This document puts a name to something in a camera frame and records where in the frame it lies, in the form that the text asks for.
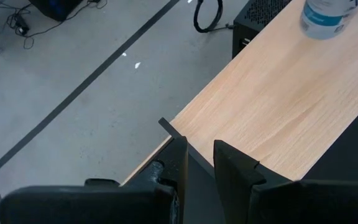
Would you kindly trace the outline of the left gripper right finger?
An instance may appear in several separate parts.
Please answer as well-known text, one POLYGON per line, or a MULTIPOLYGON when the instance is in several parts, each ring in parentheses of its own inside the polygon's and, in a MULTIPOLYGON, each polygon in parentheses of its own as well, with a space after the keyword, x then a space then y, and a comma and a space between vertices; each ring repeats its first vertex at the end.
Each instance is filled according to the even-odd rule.
POLYGON ((226 224, 358 224, 358 182, 292 181, 222 140, 213 163, 226 224))

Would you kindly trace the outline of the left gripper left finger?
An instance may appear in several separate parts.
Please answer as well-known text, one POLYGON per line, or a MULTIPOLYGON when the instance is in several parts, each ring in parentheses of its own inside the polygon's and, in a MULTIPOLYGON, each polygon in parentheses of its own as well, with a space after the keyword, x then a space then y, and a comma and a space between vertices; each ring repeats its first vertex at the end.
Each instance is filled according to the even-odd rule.
POLYGON ((188 142, 172 138, 129 181, 31 186, 0 202, 0 224, 182 224, 188 142))

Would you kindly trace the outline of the white Celsius can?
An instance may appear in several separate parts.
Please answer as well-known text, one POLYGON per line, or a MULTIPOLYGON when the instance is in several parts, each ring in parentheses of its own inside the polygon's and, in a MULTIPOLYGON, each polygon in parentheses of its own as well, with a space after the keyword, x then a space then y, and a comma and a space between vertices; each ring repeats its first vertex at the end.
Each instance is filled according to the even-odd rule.
POLYGON ((306 0, 301 30, 310 38, 331 39, 345 30, 358 12, 358 0, 306 0))

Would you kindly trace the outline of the black perforated computer case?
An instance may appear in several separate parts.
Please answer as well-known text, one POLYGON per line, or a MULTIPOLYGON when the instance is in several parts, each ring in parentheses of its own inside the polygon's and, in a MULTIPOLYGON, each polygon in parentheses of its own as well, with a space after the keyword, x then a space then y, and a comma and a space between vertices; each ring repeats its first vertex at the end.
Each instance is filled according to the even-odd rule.
POLYGON ((249 0, 234 19, 232 58, 234 58, 291 0, 249 0))

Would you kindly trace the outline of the black floor equipment box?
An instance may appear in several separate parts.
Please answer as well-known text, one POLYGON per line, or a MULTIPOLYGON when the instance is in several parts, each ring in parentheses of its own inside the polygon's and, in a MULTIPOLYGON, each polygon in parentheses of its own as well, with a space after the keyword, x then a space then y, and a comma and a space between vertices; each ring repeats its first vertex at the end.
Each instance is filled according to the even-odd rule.
POLYGON ((83 0, 28 0, 43 15, 55 21, 64 21, 83 0))

